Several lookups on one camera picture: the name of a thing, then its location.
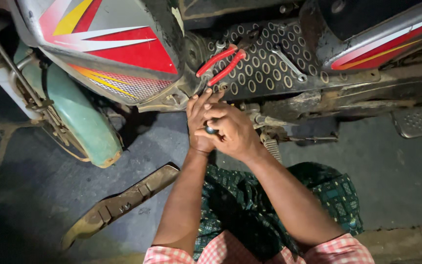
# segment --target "motorcycle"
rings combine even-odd
[[[50,123],[60,146],[102,168],[121,142],[83,89],[139,112],[182,111],[204,88],[224,89],[275,157],[280,141],[336,140],[284,129],[324,117],[392,113],[402,136],[422,136],[422,0],[1,0],[1,9],[19,43],[10,54],[0,41],[0,85]]]

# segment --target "checkered shirt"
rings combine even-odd
[[[150,247],[144,264],[194,264],[193,258],[181,249]],[[220,233],[203,250],[199,264],[261,264],[229,231]],[[350,234],[310,249],[304,257],[284,247],[265,264],[373,264],[369,251]]]

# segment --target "man's left hand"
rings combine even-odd
[[[206,109],[204,105],[207,103],[217,103],[224,96],[224,90],[217,93],[212,92],[211,88],[207,88],[201,96],[194,95],[189,99],[187,104],[187,119],[188,130],[190,134],[190,148],[210,153],[214,149],[214,144],[211,139],[203,136],[196,136],[195,131],[204,128],[205,122],[204,113]]]

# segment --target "forearm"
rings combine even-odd
[[[153,245],[183,249],[193,255],[201,218],[201,191],[208,157],[190,149],[167,198]]]
[[[264,148],[245,162],[261,183],[286,230],[297,241],[315,246],[343,230],[322,209],[313,194]]]

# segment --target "hand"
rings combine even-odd
[[[219,129],[219,134],[210,135],[199,129],[195,135],[211,139],[219,151],[244,163],[255,160],[261,151],[266,151],[244,112],[225,103],[206,104],[204,108],[207,110],[204,113],[206,119],[219,118],[207,123],[210,128]]]
[[[197,136],[195,135],[195,131],[204,129],[204,124],[207,120],[203,116],[206,111],[203,105],[206,103],[217,103],[223,96],[224,90],[220,90],[219,92],[213,94],[212,89],[208,88],[200,97],[195,94],[189,99],[187,104],[187,119],[188,131],[190,134],[190,148],[194,148],[205,153],[210,153],[215,148],[211,139]]]

